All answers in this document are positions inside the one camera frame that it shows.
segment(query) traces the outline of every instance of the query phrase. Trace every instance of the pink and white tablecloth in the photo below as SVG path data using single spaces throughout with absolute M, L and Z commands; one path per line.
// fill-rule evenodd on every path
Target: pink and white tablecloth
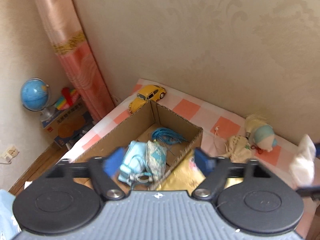
M 225 153 L 224 143 L 228 137 L 235 134 L 245 135 L 244 118 L 170 87 L 166 87 L 156 82 L 139 79 L 133 90 L 133 94 L 97 123 L 63 156 L 63 158 L 74 161 L 89 147 L 127 118 L 130 115 L 128 111 L 129 103 L 136 97 L 137 91 L 147 84 L 160 85 L 166 89 L 167 94 L 163 99 L 158 101 L 159 104 L 172 109 L 195 125 L 203 127 L 204 134 L 201 147 L 210 156 L 218 156 Z M 214 144 L 214 133 L 217 126 L 219 127 L 219 130 Z M 294 187 L 294 183 L 288 170 L 289 164 L 298 147 L 279 136 L 276 136 L 276 139 L 278 145 L 274 147 L 272 152 L 265 152 L 261 155 L 254 152 L 254 154 L 289 186 Z M 314 185 L 319 184 L 320 160 L 316 159 L 316 178 Z M 304 199 L 304 203 L 305 210 L 297 231 L 301 236 L 306 237 L 315 214 L 317 203 L 309 198 Z

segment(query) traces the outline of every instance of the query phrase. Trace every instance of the pink curtain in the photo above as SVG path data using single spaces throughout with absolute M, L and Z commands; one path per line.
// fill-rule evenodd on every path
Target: pink curtain
M 44 28 L 69 80 L 95 121 L 114 104 L 86 40 L 72 0 L 35 0 Z

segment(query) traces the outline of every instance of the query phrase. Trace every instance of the cardboard box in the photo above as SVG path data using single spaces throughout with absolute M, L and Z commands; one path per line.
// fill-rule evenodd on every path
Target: cardboard box
M 42 122 L 43 129 L 60 147 L 80 133 L 92 117 L 79 98 L 72 107 L 58 111 L 49 120 Z
M 189 150 L 201 146 L 203 129 L 154 101 L 149 101 L 137 112 L 122 121 L 110 133 L 79 156 L 75 162 L 86 162 L 95 156 L 108 156 L 118 147 L 127 147 L 133 140 L 147 142 L 151 140 L 151 133 L 158 127 L 170 128 L 187 139 L 187 142 L 175 144 L 170 148 L 170 151 L 167 151 L 166 178 Z M 125 192 L 130 190 L 128 185 L 117 180 L 117 175 L 112 179 Z M 74 180 L 91 187 L 89 179 L 76 178 Z M 148 188 L 144 185 L 137 185 L 135 189 L 154 190 L 159 183 L 152 184 Z

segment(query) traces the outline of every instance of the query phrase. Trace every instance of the white plastic bag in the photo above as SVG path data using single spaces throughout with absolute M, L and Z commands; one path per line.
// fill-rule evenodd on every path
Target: white plastic bag
M 298 152 L 290 164 L 292 178 L 298 187 L 310 186 L 315 176 L 316 147 L 306 134 L 299 143 Z
M 10 240 L 21 232 L 12 212 L 14 199 L 15 196 L 0 189 L 0 240 Z

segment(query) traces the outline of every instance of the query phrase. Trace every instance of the wall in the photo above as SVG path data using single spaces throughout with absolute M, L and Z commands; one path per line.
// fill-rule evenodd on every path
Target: wall
M 0 188 L 9 190 L 52 143 L 42 131 L 39 113 L 25 110 L 20 87 L 31 77 L 51 85 L 55 101 L 68 80 L 44 32 L 34 0 L 0 0 L 0 152 L 20 150 L 12 164 L 0 164 Z
M 320 139 L 320 0 L 74 0 L 110 92 L 157 81 Z

